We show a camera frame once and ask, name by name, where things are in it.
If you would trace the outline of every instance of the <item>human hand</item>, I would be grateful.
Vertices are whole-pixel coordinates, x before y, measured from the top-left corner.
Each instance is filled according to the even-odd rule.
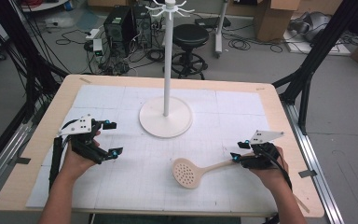
[[[276,147],[280,153],[280,157],[277,159],[278,163],[289,173],[289,166],[283,158],[283,150],[281,147]],[[283,177],[282,171],[278,167],[271,167],[265,170],[250,169],[252,173],[257,175],[264,186],[273,191],[276,188],[280,188],[282,185],[288,186],[286,180]]]
[[[65,175],[66,178],[76,181],[81,177],[91,166],[96,163],[92,160],[86,159],[72,150],[71,141],[68,142],[68,148],[66,149],[65,159],[63,161],[62,168],[60,170],[60,175]]]

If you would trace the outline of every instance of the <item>table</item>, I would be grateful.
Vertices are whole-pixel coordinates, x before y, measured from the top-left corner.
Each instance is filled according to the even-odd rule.
[[[0,210],[1,211],[34,211],[26,207],[28,197],[31,194],[34,182],[37,178],[40,164],[51,147],[51,139],[56,136],[61,128],[62,122],[72,102],[75,100],[78,90],[82,85],[112,85],[126,87],[147,87],[162,88],[163,79],[146,77],[99,77],[99,76],[68,76],[62,83],[54,100],[52,101],[45,116],[40,121],[22,157],[31,158],[29,164],[17,164],[10,177],[0,192]],[[310,177],[301,178],[299,172],[307,170],[307,166],[302,158],[296,138],[291,130],[290,124],[282,109],[281,102],[274,87],[270,84],[262,83],[240,83],[224,81],[204,81],[204,80],[184,80],[173,79],[172,89],[203,89],[215,91],[245,91],[258,93],[264,106],[264,111],[271,130],[280,130],[285,132],[285,136],[277,139],[275,144],[283,147],[285,150],[285,159],[290,165],[290,177],[294,186],[294,194],[305,205],[300,206],[305,217],[321,217],[324,215],[322,204],[318,193],[313,186]],[[93,213],[125,213],[134,214],[131,210],[82,210],[83,212]],[[150,212],[143,211],[144,214],[154,215],[186,215],[182,212]],[[192,214],[203,216],[254,216],[246,211],[243,213],[200,213]]]

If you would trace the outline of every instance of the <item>floor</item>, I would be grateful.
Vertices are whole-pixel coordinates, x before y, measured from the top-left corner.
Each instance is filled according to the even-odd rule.
[[[49,13],[61,12],[53,9],[36,15],[38,21]],[[69,28],[44,30],[43,37],[63,64],[77,74],[89,72],[86,52],[83,45],[71,43],[59,46],[57,39],[61,34],[75,29],[90,30],[103,24],[106,14],[90,11],[84,5],[68,13],[74,19],[75,25]],[[175,18],[175,24],[193,22],[197,16],[190,18]],[[229,18],[232,22],[227,29],[234,30],[252,23],[248,18]],[[253,28],[236,31],[224,31],[241,36],[252,37]],[[72,40],[84,41],[84,34],[72,33]],[[228,40],[223,41],[223,54],[219,59],[214,57],[214,32],[210,32],[209,42],[197,53],[208,63],[209,68],[204,72],[207,80],[225,80],[240,82],[272,83],[285,77],[302,64],[306,55],[289,53],[285,45],[280,45],[282,52],[274,52],[270,46],[250,44],[248,50],[231,48]],[[142,52],[133,55],[141,57]],[[143,58],[130,67],[150,63]],[[129,77],[163,77],[163,63],[131,69],[123,76]],[[91,64],[97,71],[95,63]],[[24,90],[10,59],[0,61],[0,135],[11,122],[24,103]],[[307,131],[321,164],[324,176],[337,202],[344,222],[358,223],[358,63],[350,57],[327,56],[316,71],[310,90],[310,104],[307,117]],[[0,188],[5,183],[12,167],[7,166],[0,177]],[[0,212],[0,223],[30,223],[36,222],[39,213]],[[72,223],[87,223],[88,217],[74,214]],[[242,223],[261,223],[261,218],[244,218]],[[308,218],[309,223],[329,223],[326,217]]]

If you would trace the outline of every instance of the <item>computer tower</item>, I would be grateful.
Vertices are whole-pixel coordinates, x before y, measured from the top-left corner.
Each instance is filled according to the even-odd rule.
[[[145,5],[132,7],[133,19],[135,20],[136,41],[138,46],[146,49],[152,48],[151,17]]]
[[[135,37],[131,7],[114,6],[103,27],[111,52],[120,49],[120,55],[127,57],[130,53],[130,42]]]

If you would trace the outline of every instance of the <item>chair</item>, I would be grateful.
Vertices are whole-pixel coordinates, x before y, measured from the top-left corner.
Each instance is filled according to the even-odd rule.
[[[172,57],[172,70],[179,74],[178,78],[200,74],[201,79],[205,80],[202,70],[207,69],[208,64],[194,54],[193,49],[205,45],[208,39],[208,31],[196,24],[183,24],[173,28],[173,44],[185,51]]]

